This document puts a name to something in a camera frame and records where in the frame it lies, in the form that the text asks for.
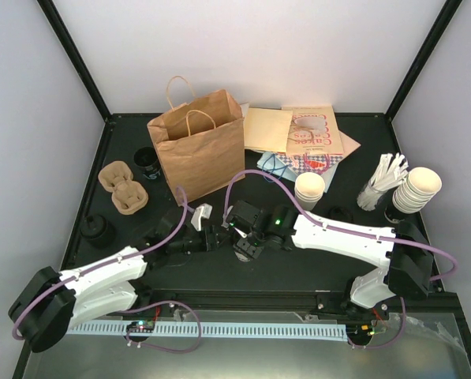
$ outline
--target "paper cup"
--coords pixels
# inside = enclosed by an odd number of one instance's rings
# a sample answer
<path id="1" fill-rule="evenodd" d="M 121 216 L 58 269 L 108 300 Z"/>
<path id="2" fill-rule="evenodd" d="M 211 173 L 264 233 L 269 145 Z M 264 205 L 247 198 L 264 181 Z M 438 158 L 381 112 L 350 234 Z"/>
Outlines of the paper cup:
<path id="1" fill-rule="evenodd" d="M 311 211 L 323 196 L 324 180 L 313 172 L 300 174 L 295 182 L 295 199 L 305 210 Z"/>
<path id="2" fill-rule="evenodd" d="M 416 167 L 407 177 L 409 187 L 422 195 L 435 195 L 442 188 L 442 179 L 436 172 L 426 167 Z"/>
<path id="3" fill-rule="evenodd" d="M 402 191 L 400 189 L 397 189 L 396 195 L 398 199 L 400 200 L 401 203 L 405 203 L 408 205 L 411 205 L 413 207 L 417 206 L 425 206 L 431 198 L 428 199 L 419 199 L 418 197 L 413 197 L 412 195 L 406 193 L 405 191 Z"/>
<path id="4" fill-rule="evenodd" d="M 401 191 L 405 192 L 406 195 L 408 195 L 408 197 L 413 198 L 415 200 L 425 200 L 425 199 L 430 200 L 432 197 L 435 196 L 434 193 L 425 194 L 425 195 L 422 193 L 418 193 L 416 190 L 414 190 L 410 186 L 410 184 L 407 181 L 403 182 L 403 184 L 400 187 L 402 188 Z"/>
<path id="5" fill-rule="evenodd" d="M 393 193 L 393 204 L 394 206 L 404 212 L 404 213 L 407 213 L 407 214 L 410 214 L 410 213 L 415 213 L 415 212 L 419 212 L 419 210 L 422 208 L 422 207 L 413 207 L 411 205 L 407 205 L 405 204 L 403 201 L 401 201 L 397 195 L 396 192 Z"/>

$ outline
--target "black frame edge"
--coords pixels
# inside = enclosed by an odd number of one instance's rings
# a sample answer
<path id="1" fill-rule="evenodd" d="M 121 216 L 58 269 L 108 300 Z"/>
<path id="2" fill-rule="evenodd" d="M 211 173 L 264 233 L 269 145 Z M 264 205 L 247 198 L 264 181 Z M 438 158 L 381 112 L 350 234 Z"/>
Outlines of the black frame edge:
<path id="1" fill-rule="evenodd" d="M 470 363 L 471 368 L 471 333 L 468 323 L 465 318 L 457 319 L 456 324 L 458 325 L 459 333 L 462 337 L 463 346 L 465 347 L 466 356 Z"/>
<path id="2" fill-rule="evenodd" d="M 410 66 L 406 77 L 403 79 L 403 82 L 400 84 L 400 88 L 398 88 L 398 91 L 391 101 L 390 106 L 387 108 L 386 117 L 390 121 L 394 119 L 407 95 L 409 95 L 410 89 L 416 82 L 417 77 L 419 77 L 421 70 L 424 68 L 424 65 L 430 58 L 430 55 L 432 55 L 432 52 L 439 42 L 440 37 L 442 37 L 442 34 L 447 29 L 450 20 L 453 18 L 461 3 L 462 0 L 446 0 L 444 3 L 442 9 L 440 10 L 439 16 L 437 16 L 435 23 L 430 29 L 430 32 L 428 32 L 428 35 L 421 45 L 421 48 L 417 52 L 417 55 L 412 65 Z"/>
<path id="3" fill-rule="evenodd" d="M 24 372 L 27 369 L 28 358 L 32 351 L 30 347 L 25 342 L 23 348 L 21 349 L 20 357 L 17 360 L 16 368 L 14 369 L 13 379 L 22 379 L 24 377 Z"/>
<path id="4" fill-rule="evenodd" d="M 92 98 L 93 103 L 95 103 L 97 109 L 99 110 L 100 115 L 102 116 L 103 120 L 107 122 L 111 115 L 109 108 L 107 108 L 107 105 L 103 100 L 103 97 L 100 94 L 100 91 L 97 88 L 92 75 L 88 71 L 88 67 L 84 64 L 83 58 L 80 56 L 76 44 L 70 36 L 67 27 L 63 23 L 56 6 L 54 6 L 52 0 L 37 0 L 37 2 L 46 15 L 51 27 L 54 30 L 54 33 L 56 33 L 56 36 L 62 43 L 65 52 L 69 56 L 70 61 L 76 69 L 80 79 L 83 81 L 83 84 Z"/>
<path id="5" fill-rule="evenodd" d="M 65 255 L 63 256 L 62 265 L 60 267 L 61 270 L 66 269 L 68 263 L 75 258 L 75 252 L 77 251 L 80 241 L 79 233 L 77 233 L 79 230 L 79 224 L 82 218 L 87 216 L 89 205 L 92 202 L 93 193 L 95 192 L 95 187 L 98 183 L 96 177 L 102 169 L 103 161 L 105 160 L 107 148 L 109 147 L 110 138 L 112 137 L 112 131 L 115 125 L 115 122 L 107 122 L 103 127 L 99 146 L 96 149 L 95 158 L 93 159 L 92 168 L 88 175 L 86 187 L 84 187 L 83 197 L 81 198 L 76 219 L 74 220 L 74 225 L 70 232 L 69 243 L 65 249 Z"/>

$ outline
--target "black lid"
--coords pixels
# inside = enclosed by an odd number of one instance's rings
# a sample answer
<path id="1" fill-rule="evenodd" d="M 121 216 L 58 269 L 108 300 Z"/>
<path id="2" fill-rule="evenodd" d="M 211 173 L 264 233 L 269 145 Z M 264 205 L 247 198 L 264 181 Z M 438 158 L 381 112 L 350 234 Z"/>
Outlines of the black lid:
<path id="1" fill-rule="evenodd" d="M 80 234 L 86 239 L 97 238 L 106 230 L 107 221 L 101 215 L 90 215 L 80 222 Z"/>

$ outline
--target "brown paper bag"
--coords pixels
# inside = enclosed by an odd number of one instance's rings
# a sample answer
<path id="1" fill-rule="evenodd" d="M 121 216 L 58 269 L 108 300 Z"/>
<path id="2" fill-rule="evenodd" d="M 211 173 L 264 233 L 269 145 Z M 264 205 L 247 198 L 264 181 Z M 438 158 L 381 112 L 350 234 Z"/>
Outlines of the brown paper bag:
<path id="1" fill-rule="evenodd" d="M 168 86 L 167 99 L 172 106 Z M 172 107 L 151 120 L 148 130 L 178 204 L 177 186 L 193 201 L 227 186 L 245 169 L 242 110 L 226 90 Z"/>

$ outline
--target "black table surface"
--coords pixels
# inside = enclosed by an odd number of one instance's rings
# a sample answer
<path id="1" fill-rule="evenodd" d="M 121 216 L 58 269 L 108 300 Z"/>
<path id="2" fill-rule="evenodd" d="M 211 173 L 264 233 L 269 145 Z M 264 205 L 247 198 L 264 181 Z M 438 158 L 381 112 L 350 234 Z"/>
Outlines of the black table surface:
<path id="1" fill-rule="evenodd" d="M 150 119 L 150 115 L 116 117 L 100 165 L 104 167 L 115 160 L 125 161 L 134 173 L 134 180 L 147 190 L 147 205 L 134 215 L 123 216 L 112 204 L 110 193 L 98 182 L 93 182 L 93 191 L 85 204 L 84 215 L 100 214 L 106 217 L 115 226 L 117 237 L 111 246 L 99 250 L 83 240 L 75 228 L 64 268 L 79 267 L 117 253 L 140 230 L 156 224 L 167 210 L 177 207 L 165 179 L 162 177 L 148 181 L 133 163 L 133 154 L 137 149 L 152 146 L 147 129 Z M 380 155 L 398 151 L 391 126 L 382 116 L 375 114 L 338 114 L 337 122 L 339 129 L 358 141 L 361 147 L 339 164 L 330 189 L 313 212 L 327 216 L 328 210 L 338 205 L 352 212 L 354 223 L 373 227 L 394 226 L 383 215 L 390 200 L 389 194 L 373 212 L 361 210 L 356 203 L 357 195 L 376 169 Z M 256 168 L 259 158 L 260 154 L 246 151 L 246 168 Z M 282 182 L 293 190 L 294 183 L 286 179 L 282 179 Z M 190 205 L 194 208 L 203 203 L 212 205 L 210 222 L 219 224 L 225 192 L 226 188 L 220 189 Z M 254 174 L 247 175 L 234 185 L 230 203 L 233 204 L 237 199 L 268 210 L 278 204 L 291 205 L 277 185 Z M 421 225 L 418 215 L 412 215 L 408 220 Z M 258 259 L 243 263 L 236 258 L 232 246 L 223 246 L 216 251 L 193 253 L 190 256 L 176 254 L 165 267 L 148 271 L 143 281 L 156 290 L 343 291 L 348 280 L 363 276 L 372 269 L 368 263 L 339 254 L 301 249 L 289 252 L 265 250 Z"/>

